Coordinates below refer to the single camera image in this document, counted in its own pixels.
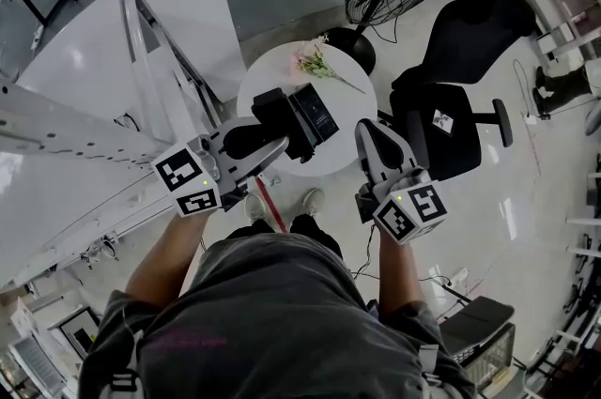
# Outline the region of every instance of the chair backrest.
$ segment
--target chair backrest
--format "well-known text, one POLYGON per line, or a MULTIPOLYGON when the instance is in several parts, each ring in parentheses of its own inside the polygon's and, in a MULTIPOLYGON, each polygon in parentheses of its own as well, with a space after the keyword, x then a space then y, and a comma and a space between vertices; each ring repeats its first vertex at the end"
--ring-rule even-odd
POLYGON ((476 84, 497 59, 536 26, 526 0, 455 0, 434 22, 420 66, 393 83, 398 89, 417 84, 476 84))

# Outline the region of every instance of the shoe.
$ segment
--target shoe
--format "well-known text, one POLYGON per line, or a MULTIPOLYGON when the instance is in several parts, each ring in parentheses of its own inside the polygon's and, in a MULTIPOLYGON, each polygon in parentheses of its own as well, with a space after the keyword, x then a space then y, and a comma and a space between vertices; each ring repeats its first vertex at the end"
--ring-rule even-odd
POLYGON ((547 110, 545 109, 545 99, 538 91, 537 88, 532 89, 532 98, 534 99, 534 105, 536 105, 536 110, 539 116, 543 116, 547 114, 547 110))
POLYGON ((312 189, 307 192, 307 194, 302 199, 302 209, 300 210, 299 215, 310 215, 311 217, 316 217, 321 209, 323 208, 323 204, 326 200, 326 193, 321 189, 312 189))
POLYGON ((543 72, 543 68, 542 67, 537 67, 536 68, 536 78, 534 80, 534 84, 536 85, 536 88, 543 88, 547 83, 547 77, 545 75, 545 73, 543 72))
POLYGON ((267 217, 267 207, 263 199, 255 193, 249 193, 244 201, 244 212, 251 221, 251 225, 256 221, 264 220, 267 217))

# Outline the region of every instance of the sticker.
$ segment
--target sticker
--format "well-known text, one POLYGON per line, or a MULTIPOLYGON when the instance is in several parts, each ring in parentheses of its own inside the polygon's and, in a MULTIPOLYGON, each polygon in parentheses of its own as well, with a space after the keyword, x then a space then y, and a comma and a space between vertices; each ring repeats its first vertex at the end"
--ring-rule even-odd
POLYGON ((442 130, 447 135, 453 135, 454 120, 440 110, 434 111, 432 125, 439 130, 442 130))
POLYGON ((382 208, 378 214, 378 219, 398 241, 415 229, 415 224, 394 202, 389 202, 382 208))
POLYGON ((176 191, 203 174, 188 148, 183 148, 164 161, 160 161, 155 165, 155 169, 169 192, 176 191))
POLYGON ((179 205, 179 209, 184 216, 197 214, 204 210, 209 210, 219 206, 215 191, 213 189, 191 193, 190 195, 178 197, 176 200, 177 204, 179 205))
POLYGON ((423 223, 428 223, 447 213, 439 195, 431 185, 408 191, 411 202, 415 206, 423 223))

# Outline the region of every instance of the chair armrest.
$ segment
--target chair armrest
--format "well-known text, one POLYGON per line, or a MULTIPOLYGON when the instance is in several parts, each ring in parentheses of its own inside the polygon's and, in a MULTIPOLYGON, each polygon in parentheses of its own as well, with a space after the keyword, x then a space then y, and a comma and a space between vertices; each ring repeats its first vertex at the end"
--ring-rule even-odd
POLYGON ((412 110, 407 113, 407 141, 413 150, 413 155, 418 165, 424 169, 430 168, 430 156, 425 141, 424 124, 418 111, 412 110))
POLYGON ((492 106, 495 108, 495 114, 499 120, 499 129, 501 129, 503 146, 509 147, 514 142, 514 134, 511 129, 511 122, 509 121, 507 109, 505 109, 505 104, 501 99, 493 99, 492 106))

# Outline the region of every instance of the backpack strap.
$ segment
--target backpack strap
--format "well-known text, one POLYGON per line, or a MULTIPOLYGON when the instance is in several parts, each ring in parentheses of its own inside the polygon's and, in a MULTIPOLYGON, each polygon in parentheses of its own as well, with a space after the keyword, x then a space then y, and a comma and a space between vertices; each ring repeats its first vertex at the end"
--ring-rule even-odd
POLYGON ((113 373, 111 383, 104 387, 100 399, 144 399, 144 388, 138 375, 138 343, 143 337, 141 330, 134 334, 129 364, 113 373))

